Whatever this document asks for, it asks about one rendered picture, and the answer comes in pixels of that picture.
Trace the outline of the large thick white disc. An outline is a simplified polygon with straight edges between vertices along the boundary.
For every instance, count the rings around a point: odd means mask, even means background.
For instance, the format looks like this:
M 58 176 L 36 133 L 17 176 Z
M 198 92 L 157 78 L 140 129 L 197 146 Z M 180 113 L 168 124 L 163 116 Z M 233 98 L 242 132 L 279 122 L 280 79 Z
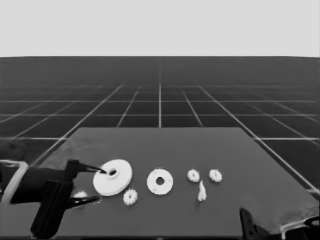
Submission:
M 94 189 L 102 196 L 113 196 L 122 192 L 131 182 L 133 170 L 123 159 L 113 159 L 101 166 L 104 173 L 97 172 L 93 177 Z

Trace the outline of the small white T-shaped piece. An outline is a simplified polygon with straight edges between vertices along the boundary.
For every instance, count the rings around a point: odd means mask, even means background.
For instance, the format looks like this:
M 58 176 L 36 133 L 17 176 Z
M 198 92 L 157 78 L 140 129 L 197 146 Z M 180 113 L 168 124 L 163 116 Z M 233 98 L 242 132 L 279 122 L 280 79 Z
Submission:
M 206 189 L 204 186 L 203 181 L 200 181 L 199 183 L 199 192 L 198 192 L 198 200 L 199 201 L 205 201 L 207 198 Z

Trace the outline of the white round carrier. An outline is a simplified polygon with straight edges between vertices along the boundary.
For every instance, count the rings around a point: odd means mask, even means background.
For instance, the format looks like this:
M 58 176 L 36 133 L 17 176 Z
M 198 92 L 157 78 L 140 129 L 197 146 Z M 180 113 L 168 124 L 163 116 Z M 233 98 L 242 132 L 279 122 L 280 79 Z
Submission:
M 165 169 L 154 169 L 147 177 L 147 187 L 155 195 L 168 194 L 174 185 L 171 173 Z

